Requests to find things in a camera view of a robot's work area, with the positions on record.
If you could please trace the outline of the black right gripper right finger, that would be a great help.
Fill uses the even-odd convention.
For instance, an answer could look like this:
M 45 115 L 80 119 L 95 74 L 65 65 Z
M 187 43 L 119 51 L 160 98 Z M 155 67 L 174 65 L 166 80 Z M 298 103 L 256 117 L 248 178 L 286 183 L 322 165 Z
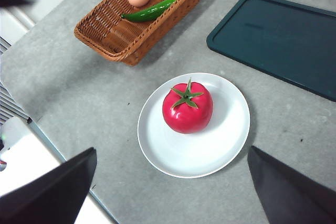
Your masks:
M 248 166 L 269 223 L 335 223 L 335 191 L 252 146 Z

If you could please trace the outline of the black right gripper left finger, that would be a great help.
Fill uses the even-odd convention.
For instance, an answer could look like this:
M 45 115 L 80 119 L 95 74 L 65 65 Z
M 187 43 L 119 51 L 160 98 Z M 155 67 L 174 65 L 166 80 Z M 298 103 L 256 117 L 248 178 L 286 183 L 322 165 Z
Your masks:
M 1 223 L 74 223 L 97 165 L 91 147 L 1 197 Z

